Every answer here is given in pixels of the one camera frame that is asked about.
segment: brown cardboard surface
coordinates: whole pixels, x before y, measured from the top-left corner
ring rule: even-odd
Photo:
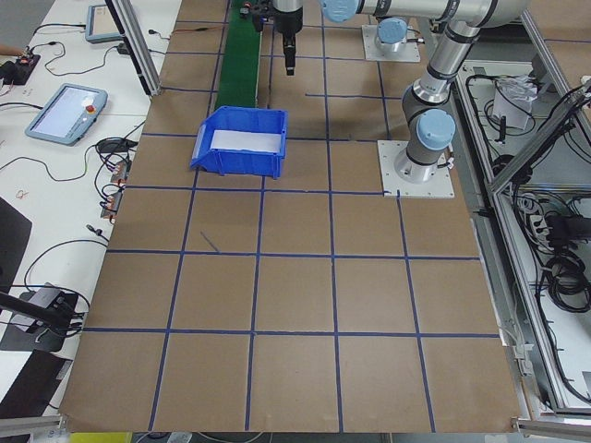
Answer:
[[[188,159],[194,148],[193,137],[142,136],[127,183],[135,186],[193,186],[195,171],[189,169]]]
[[[324,29],[324,36],[325,56],[327,58],[365,60],[366,53],[363,49],[363,39],[361,38],[361,29],[359,27],[339,27],[333,29],[327,27]]]
[[[336,260],[339,330],[414,332],[403,260]]]
[[[345,432],[430,431],[416,339],[344,337]]]
[[[536,0],[528,10],[544,39],[591,42],[591,8],[585,0]]]
[[[338,431],[332,337],[257,337],[252,386],[251,430]]]
[[[84,332],[60,413],[71,432],[148,428],[163,334]]]
[[[166,328],[178,260],[175,254],[107,254],[85,326]]]
[[[498,339],[424,339],[428,388],[439,432],[511,432],[519,415]]]
[[[331,95],[369,95],[379,97],[381,85],[378,64],[365,60],[327,60],[326,86]]]
[[[206,31],[188,32],[185,30],[209,28]],[[223,25],[207,21],[178,23],[176,32],[170,37],[169,53],[217,53],[223,34]]]
[[[423,332],[499,332],[479,261],[415,260],[411,264]]]
[[[260,192],[198,192],[187,250],[256,252],[259,212]]]
[[[217,59],[217,55],[168,54],[160,73],[163,88],[209,91]]]
[[[546,42],[571,88],[581,85],[581,77],[591,72],[591,42]]]
[[[207,5],[195,0],[185,0],[178,10],[177,21],[221,22],[225,19],[226,0],[208,0]]]
[[[265,196],[263,252],[330,254],[329,200],[318,194]]]
[[[331,267],[329,258],[263,257],[257,329],[334,330]]]
[[[401,256],[400,216],[394,198],[332,198],[334,250],[337,254]]]
[[[331,138],[345,140],[384,140],[388,138],[382,99],[330,97]]]
[[[411,256],[478,257],[468,212],[457,196],[403,199],[402,208]]]
[[[154,429],[243,431],[247,363],[248,337],[174,334]]]
[[[185,256],[175,301],[179,329],[250,329],[253,257]]]
[[[72,427],[507,430],[517,403],[456,177],[452,200],[380,194],[376,140],[408,139],[398,98],[423,67],[362,62],[375,20],[335,26],[307,0],[294,77],[263,36],[259,106],[289,113],[282,177],[188,171],[227,34],[226,0],[202,3],[175,28],[211,29],[174,34],[164,62],[181,90],[152,100],[63,403]]]
[[[151,99],[144,132],[196,136],[201,121],[207,115],[209,103],[208,92],[165,90]]]
[[[335,191],[382,192],[375,143],[331,143],[331,172]]]
[[[329,188],[326,141],[287,141],[281,179],[265,181],[265,189],[326,191]]]
[[[180,250],[190,198],[183,190],[126,190],[109,247]]]

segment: blue storage bin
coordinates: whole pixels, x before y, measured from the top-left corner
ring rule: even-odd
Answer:
[[[287,111],[222,106],[201,124],[190,166],[221,175],[278,178],[285,158],[286,132]],[[260,145],[273,145],[273,149],[255,148],[258,140]]]

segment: blue plastic bin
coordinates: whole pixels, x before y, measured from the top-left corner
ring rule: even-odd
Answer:
[[[278,152],[215,149],[211,146],[216,130],[240,131],[281,136]],[[206,118],[197,136],[191,168],[225,174],[281,175],[285,158],[287,111],[222,106]]]

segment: end effector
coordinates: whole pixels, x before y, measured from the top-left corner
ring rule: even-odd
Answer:
[[[288,76],[296,71],[296,34],[302,30],[304,0],[262,0],[250,13],[257,32],[262,31],[264,18],[273,18],[275,28],[283,35],[283,54]]]

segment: grid square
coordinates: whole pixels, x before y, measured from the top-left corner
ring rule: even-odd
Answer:
[[[186,250],[256,252],[259,212],[260,192],[198,191]]]
[[[164,334],[85,331],[59,408],[68,430],[148,429],[163,343]]]
[[[470,216],[461,196],[403,198],[401,202],[409,255],[478,257]]]
[[[403,260],[337,259],[340,331],[415,332]]]
[[[499,339],[423,339],[423,353],[437,432],[513,430],[520,409]]]
[[[341,337],[344,432],[430,432],[415,338]]]
[[[499,333],[479,261],[415,260],[411,269],[422,332]]]
[[[176,20],[223,22],[228,5],[227,0],[209,0],[207,7],[199,2],[181,2]]]
[[[269,107],[285,109],[289,113],[289,138],[326,138],[324,97],[309,97],[297,90],[276,96],[271,86]]]
[[[171,335],[153,430],[244,431],[248,341],[246,335]]]
[[[257,330],[334,330],[331,260],[262,257]]]
[[[209,102],[208,92],[165,90],[151,99],[144,133],[197,135]]]
[[[180,250],[190,198],[190,191],[127,189],[109,248]]]
[[[297,58],[295,61],[295,75],[288,77],[285,74],[285,62],[283,58],[273,58],[271,70],[271,94],[274,100],[283,97],[292,97],[294,94],[306,97],[308,94],[324,94],[324,64],[321,59]]]
[[[202,32],[178,31],[209,28]],[[170,36],[168,53],[213,53],[220,51],[223,26],[209,22],[176,23],[176,32]]]
[[[193,186],[195,171],[189,169],[188,163],[194,147],[194,137],[142,136],[127,183],[135,186]]]
[[[217,59],[217,55],[167,54],[160,73],[163,88],[209,92]]]
[[[326,74],[330,95],[381,97],[380,73],[376,62],[327,60]]]
[[[328,190],[325,141],[287,140],[286,152],[281,178],[265,180],[266,189]]]
[[[330,254],[329,200],[318,194],[265,194],[262,252]]]
[[[347,60],[365,60],[361,25],[355,28],[324,29],[324,48],[327,58],[343,58]]]
[[[257,336],[250,429],[339,430],[333,337]]]
[[[331,142],[332,190],[382,192],[378,156],[374,142]]]
[[[331,138],[343,140],[384,140],[386,117],[381,98],[329,97]]]
[[[383,196],[332,197],[334,250],[338,255],[401,256],[396,201]]]
[[[253,257],[185,256],[173,327],[249,330],[254,278]]]
[[[176,254],[107,254],[85,326],[166,328],[178,260]]]

